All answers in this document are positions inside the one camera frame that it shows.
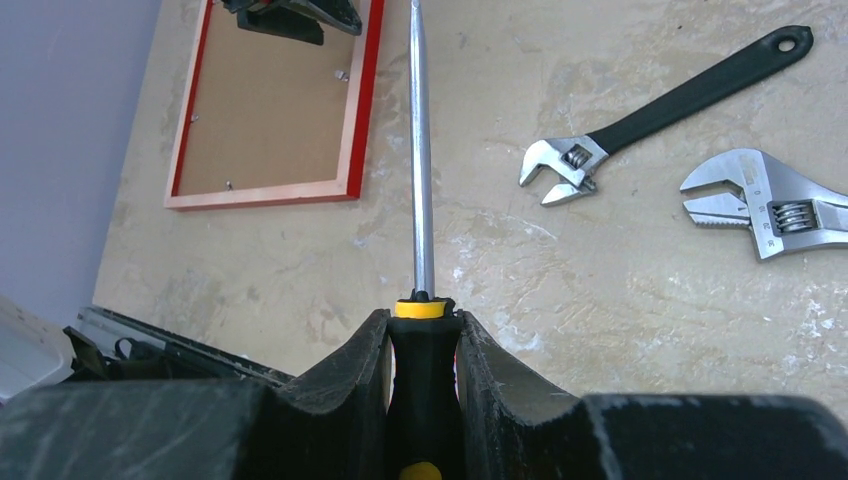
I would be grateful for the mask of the black yellow screwdriver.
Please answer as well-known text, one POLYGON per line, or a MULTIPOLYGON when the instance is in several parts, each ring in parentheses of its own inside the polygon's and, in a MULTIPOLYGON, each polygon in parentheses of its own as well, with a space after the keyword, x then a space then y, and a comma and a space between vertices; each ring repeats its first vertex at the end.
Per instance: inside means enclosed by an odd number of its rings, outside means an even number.
POLYGON ((418 1, 410 4, 409 90, 414 287, 388 323, 395 375, 387 471, 397 479, 460 479, 465 466, 454 366, 461 321, 435 291, 427 50, 418 1))

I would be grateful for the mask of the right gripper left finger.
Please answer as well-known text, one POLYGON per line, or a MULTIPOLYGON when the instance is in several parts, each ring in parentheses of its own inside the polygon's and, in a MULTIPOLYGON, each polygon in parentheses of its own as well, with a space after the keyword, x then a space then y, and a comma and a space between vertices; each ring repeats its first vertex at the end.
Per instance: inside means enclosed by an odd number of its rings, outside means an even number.
POLYGON ((70 382, 1 411, 5 479, 381 479, 385 309, 280 387, 253 379, 70 382))

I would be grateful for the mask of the red picture frame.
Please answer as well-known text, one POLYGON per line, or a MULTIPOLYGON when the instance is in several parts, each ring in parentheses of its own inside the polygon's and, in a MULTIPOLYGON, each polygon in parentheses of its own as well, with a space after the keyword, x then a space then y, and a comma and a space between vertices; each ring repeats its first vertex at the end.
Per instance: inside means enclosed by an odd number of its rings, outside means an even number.
POLYGON ((242 30, 202 3, 168 181, 177 211, 361 196, 384 5, 355 1, 362 33, 324 44, 242 30))

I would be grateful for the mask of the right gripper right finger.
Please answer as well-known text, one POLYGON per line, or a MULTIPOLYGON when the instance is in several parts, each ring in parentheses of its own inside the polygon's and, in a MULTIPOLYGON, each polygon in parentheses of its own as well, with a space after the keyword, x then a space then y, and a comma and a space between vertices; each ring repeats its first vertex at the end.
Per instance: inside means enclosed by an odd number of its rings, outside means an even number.
POLYGON ((457 360, 470 479, 843 479, 847 431, 783 395, 574 396, 470 313, 457 360))

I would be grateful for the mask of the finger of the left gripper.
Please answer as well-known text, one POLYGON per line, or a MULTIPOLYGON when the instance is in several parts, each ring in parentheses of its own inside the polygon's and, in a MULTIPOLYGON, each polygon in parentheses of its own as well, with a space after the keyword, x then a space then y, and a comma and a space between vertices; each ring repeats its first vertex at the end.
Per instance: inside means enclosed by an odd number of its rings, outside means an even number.
POLYGON ((274 9, 291 10, 316 20, 320 27, 326 24, 353 36, 359 36, 363 28, 360 15, 352 1, 223 0, 222 3, 229 13, 235 15, 244 10, 257 13, 274 9))
POLYGON ((236 18, 242 30, 313 45, 324 44, 324 31, 319 23, 291 10, 274 9, 266 13, 244 10, 238 12, 236 18))

